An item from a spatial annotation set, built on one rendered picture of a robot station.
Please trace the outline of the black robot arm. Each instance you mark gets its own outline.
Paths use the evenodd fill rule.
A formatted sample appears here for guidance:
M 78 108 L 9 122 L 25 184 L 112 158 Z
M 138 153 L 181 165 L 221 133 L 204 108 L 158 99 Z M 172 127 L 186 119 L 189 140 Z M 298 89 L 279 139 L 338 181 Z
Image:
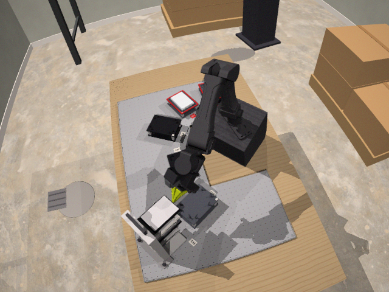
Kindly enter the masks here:
M 186 149 L 175 160 L 174 167 L 167 168 L 165 184 L 174 188 L 179 183 L 192 186 L 197 173 L 215 147 L 215 114 L 221 95 L 218 111 L 225 118 L 239 140 L 252 134 L 252 130 L 242 118 L 243 111 L 235 94 L 235 81 L 239 76 L 239 64 L 212 59 L 201 68 L 204 75 L 204 90 L 196 118 L 190 128 Z M 227 119 L 228 117 L 228 119 Z M 233 120 L 234 119 L 234 120 Z M 244 127 L 245 126 L 245 127 Z M 237 132 L 238 130 L 238 132 Z

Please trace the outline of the black rectangular frame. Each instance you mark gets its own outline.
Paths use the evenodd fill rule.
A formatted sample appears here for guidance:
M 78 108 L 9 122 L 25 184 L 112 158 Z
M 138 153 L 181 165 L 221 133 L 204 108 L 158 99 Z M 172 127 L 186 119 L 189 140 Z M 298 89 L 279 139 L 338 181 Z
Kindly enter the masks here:
M 180 156 L 180 153 L 181 152 L 177 152 L 177 153 L 173 153 L 173 154 L 167 155 L 170 167 L 174 167 L 174 162 Z

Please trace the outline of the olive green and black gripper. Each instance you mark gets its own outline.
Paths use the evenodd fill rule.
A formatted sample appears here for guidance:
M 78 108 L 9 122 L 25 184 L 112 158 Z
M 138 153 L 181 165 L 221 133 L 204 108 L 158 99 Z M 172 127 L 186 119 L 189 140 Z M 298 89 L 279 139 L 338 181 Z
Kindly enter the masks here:
M 173 189 L 171 188 L 172 192 L 172 202 L 175 203 L 182 195 L 188 193 L 196 193 L 199 190 L 199 186 L 195 183 L 192 184 L 190 187 L 185 187 L 181 183 L 179 183 L 177 186 L 175 186 Z

